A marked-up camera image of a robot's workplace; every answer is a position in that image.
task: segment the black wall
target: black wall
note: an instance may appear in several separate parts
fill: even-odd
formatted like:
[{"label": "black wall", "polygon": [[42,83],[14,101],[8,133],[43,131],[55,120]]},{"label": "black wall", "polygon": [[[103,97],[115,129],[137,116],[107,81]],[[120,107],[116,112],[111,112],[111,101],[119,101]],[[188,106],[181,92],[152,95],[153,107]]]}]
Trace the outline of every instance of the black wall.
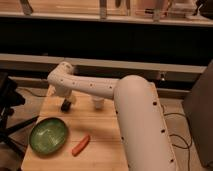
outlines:
[{"label": "black wall", "polygon": [[213,28],[0,17],[0,53],[208,65]]}]

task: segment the wooden table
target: wooden table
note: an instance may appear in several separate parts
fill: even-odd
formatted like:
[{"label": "wooden table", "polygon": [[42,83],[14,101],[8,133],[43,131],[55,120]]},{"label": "wooden table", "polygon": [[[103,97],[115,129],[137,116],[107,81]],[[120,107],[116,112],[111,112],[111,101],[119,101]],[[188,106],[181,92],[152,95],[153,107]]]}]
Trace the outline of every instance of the wooden table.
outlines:
[{"label": "wooden table", "polygon": [[[105,100],[103,110],[96,110],[91,96],[74,92],[77,103],[67,113],[60,111],[62,98],[50,97],[49,88],[38,122],[47,117],[58,117],[69,127],[65,145],[46,158],[38,157],[28,146],[22,163],[23,171],[127,171],[124,148],[121,143],[114,103]],[[73,157],[71,150],[84,137],[91,135],[88,146]]]},{"label": "wooden table", "polygon": [[[29,0],[34,13],[99,14],[99,0]],[[126,15],[125,1],[116,8],[115,0],[107,1],[109,15]],[[22,12],[19,0],[0,0],[0,12]]]}]

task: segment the floor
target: floor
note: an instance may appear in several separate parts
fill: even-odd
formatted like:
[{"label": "floor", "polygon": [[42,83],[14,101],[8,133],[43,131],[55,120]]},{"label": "floor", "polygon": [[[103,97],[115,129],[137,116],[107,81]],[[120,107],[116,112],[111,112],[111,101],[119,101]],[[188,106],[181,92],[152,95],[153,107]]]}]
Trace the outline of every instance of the floor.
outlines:
[{"label": "floor", "polygon": [[[19,123],[20,121],[23,121],[27,118],[31,118],[39,114],[44,97],[37,97],[33,95],[32,93],[30,93],[28,90],[40,96],[45,96],[47,91],[46,89],[38,89],[38,88],[27,88],[27,89],[18,88],[17,92],[23,95],[23,97],[26,99],[26,103],[24,105],[14,107],[15,113],[13,114],[13,116],[9,118],[8,126],[13,125],[15,123]],[[181,107],[181,100],[161,98],[160,102],[164,108],[165,113],[170,113],[170,112],[183,113],[183,110]],[[167,123],[170,134],[175,133],[175,134],[181,135],[187,140],[187,142],[189,142],[190,136],[188,132],[188,126],[186,124],[184,117],[180,117],[177,115],[167,116],[166,123]],[[33,127],[33,124],[15,133],[14,135],[12,135],[12,137],[18,142],[27,145],[28,135],[32,127]],[[178,139],[177,137],[172,137],[172,142],[174,144],[184,146],[183,142],[180,141],[180,139]],[[174,150],[175,150],[175,155],[177,157],[179,170],[188,171],[187,150],[178,149],[176,147],[174,147]],[[207,171],[206,169],[201,167],[194,144],[190,151],[191,151],[191,159],[190,159],[191,171]],[[1,156],[0,167],[6,167],[6,168],[9,168],[11,171],[16,171],[21,166],[22,160],[13,151],[11,151],[6,145],[2,143],[0,144],[0,156]]]}]

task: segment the tripod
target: tripod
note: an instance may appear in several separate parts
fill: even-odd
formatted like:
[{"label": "tripod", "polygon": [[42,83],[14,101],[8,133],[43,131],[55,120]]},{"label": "tripod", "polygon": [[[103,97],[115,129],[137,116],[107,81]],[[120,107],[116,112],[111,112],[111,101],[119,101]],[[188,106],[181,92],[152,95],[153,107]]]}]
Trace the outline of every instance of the tripod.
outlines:
[{"label": "tripod", "polygon": [[4,142],[14,152],[16,152],[21,158],[23,158],[24,152],[12,141],[9,135],[35,122],[38,116],[33,117],[29,120],[23,121],[21,123],[18,123],[9,128],[6,128],[8,116],[11,116],[13,113],[14,113],[14,110],[12,108],[4,108],[2,110],[2,113],[0,116],[0,143]]},{"label": "tripod", "polygon": [[0,73],[0,143],[4,142],[21,158],[23,158],[24,152],[9,136],[10,134],[35,122],[38,116],[7,128],[8,116],[11,116],[14,113],[11,106],[18,106],[25,103],[25,99],[15,91],[16,88],[17,83],[9,79],[7,73]]}]

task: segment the black stand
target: black stand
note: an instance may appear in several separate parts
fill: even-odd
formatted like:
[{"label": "black stand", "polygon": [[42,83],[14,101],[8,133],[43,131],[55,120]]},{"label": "black stand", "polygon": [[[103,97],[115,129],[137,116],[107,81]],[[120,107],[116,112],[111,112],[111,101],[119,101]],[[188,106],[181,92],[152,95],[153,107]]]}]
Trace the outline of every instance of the black stand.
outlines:
[{"label": "black stand", "polygon": [[14,110],[12,108],[0,108],[0,111],[0,143],[4,142],[21,158],[24,158],[24,152],[12,141],[9,135],[35,122],[38,116],[7,128],[8,116],[11,116]]}]

